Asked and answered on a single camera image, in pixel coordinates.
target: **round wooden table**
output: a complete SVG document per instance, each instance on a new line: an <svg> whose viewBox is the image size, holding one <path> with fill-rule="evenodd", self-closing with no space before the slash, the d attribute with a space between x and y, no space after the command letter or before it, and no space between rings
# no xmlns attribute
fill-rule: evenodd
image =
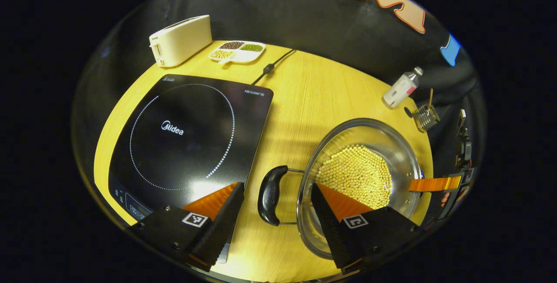
<svg viewBox="0 0 557 283"><path fill-rule="evenodd" d="M95 184L128 223L136 221L109 195L110 156L127 118L155 82L166 74L183 74L251 84L267 64L290 50L267 45L252 63L221 65L210 60L208 54L222 43L214 41L177 67L153 65L123 95L108 118L95 156ZM416 104L407 98L394 110L388 109L381 100L390 88L388 84L303 51L285 57L257 85L272 89L274 97L245 186L228 261L214 265L209 275L220 273L257 282L298 282L340 275L332 260L317 257L305 247L295 225L275 227L259 217L257 197L261 181L268 170L278 165L305 169L321 139L336 125L352 118L374 118L395 128L412 146L425 176L431 178L433 161L428 136L418 131L414 120L404 111L407 107L413 112ZM288 172L281 180L281 198L276 208L281 221L296 221L301 178ZM429 205L427 196L424 193L412 216L416 224L421 223Z"/></svg>

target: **induction cooktop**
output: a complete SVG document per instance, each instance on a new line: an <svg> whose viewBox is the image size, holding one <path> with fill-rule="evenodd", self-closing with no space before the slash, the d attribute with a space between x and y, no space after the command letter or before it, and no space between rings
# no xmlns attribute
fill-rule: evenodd
<svg viewBox="0 0 557 283"><path fill-rule="evenodd" d="M117 139L109 190L137 221L247 182L271 106L270 89L219 79L163 76Z"/></svg>

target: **pot handle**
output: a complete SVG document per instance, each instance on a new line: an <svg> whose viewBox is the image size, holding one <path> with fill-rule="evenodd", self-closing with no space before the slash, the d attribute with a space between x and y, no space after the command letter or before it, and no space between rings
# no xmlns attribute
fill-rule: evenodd
<svg viewBox="0 0 557 283"><path fill-rule="evenodd" d="M263 221L278 226L279 224L296 224L296 222L291 223L280 223L275 209L277 203L279 202L280 196L280 179L288 171L302 172L301 170L295 170L293 168L288 168L286 165L277 166L272 168L261 182L261 188L259 188L259 198L257 200L257 211L259 212L259 217Z"/></svg>

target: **black cable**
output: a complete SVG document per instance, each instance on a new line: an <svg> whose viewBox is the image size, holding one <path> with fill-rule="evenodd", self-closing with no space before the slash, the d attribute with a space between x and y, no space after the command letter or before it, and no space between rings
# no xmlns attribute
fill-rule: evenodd
<svg viewBox="0 0 557 283"><path fill-rule="evenodd" d="M295 51L296 49L292 49L290 51L288 51L287 53L284 53L284 55L282 57L280 57L277 61L275 61L274 63L270 63L268 64L264 69L263 69L263 74L261 74L253 83L251 83L252 85L257 84L257 82L259 82L259 80L265 76L265 74L269 74L271 73L274 69L275 69L275 64L277 64L280 60L282 60L284 57L286 57L289 53L291 53L292 51Z"/></svg>

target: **wooden stick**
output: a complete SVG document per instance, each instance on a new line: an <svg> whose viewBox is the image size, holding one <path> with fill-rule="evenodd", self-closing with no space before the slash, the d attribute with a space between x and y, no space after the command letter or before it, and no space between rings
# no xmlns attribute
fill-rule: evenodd
<svg viewBox="0 0 557 283"><path fill-rule="evenodd" d="M429 102L427 103L427 108L431 107L431 101L433 100L433 88L429 90Z"/></svg>

